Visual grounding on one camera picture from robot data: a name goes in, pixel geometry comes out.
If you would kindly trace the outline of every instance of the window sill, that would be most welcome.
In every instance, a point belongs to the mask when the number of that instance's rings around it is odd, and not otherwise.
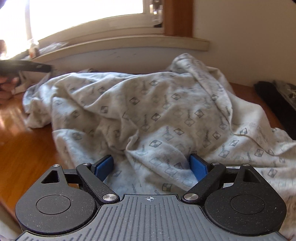
[[[55,59],[65,58],[76,54],[118,48],[164,47],[208,51],[209,45],[210,42],[208,40],[198,38],[170,37],[156,34],[121,36],[93,40],[67,46],[65,48],[39,56],[33,59],[33,61],[47,63]]]

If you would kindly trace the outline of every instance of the finger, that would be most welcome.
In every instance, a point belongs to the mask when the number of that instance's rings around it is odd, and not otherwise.
[[[13,84],[13,85],[16,85],[17,83],[18,83],[18,81],[20,80],[20,78],[19,77],[14,77],[12,80],[11,80],[11,84]]]
[[[6,91],[0,91],[0,99],[10,99],[12,96],[12,94],[10,92],[6,92]]]
[[[4,83],[2,85],[0,85],[1,89],[7,92],[12,91],[15,88],[14,84],[9,84],[9,83]]]
[[[5,83],[7,81],[7,77],[0,76],[0,84]]]

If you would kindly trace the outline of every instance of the white wall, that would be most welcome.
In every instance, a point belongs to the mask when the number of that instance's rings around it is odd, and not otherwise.
[[[210,40],[198,58],[230,82],[296,84],[296,4],[292,0],[195,0],[194,37]]]
[[[72,55],[49,62],[68,72],[93,68],[100,72],[146,74],[164,70],[180,54],[198,57],[200,51],[179,48],[121,48]]]

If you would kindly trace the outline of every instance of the bottle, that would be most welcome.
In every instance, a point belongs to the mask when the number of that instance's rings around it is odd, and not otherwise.
[[[163,5],[162,0],[150,0],[150,14],[155,24],[163,22]]]
[[[28,49],[29,49],[29,55],[30,55],[31,59],[40,56],[39,43],[37,40],[29,39],[28,40]]]

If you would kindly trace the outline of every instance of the patterned fabric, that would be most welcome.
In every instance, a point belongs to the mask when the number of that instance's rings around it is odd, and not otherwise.
[[[182,195],[197,183],[188,157],[237,167],[250,163],[287,203],[281,233],[296,230],[296,142],[271,129],[263,109],[234,94],[215,68],[189,54],[170,72],[71,73],[28,89],[29,127],[52,123],[63,159],[78,165],[106,154],[105,180],[119,195]]]

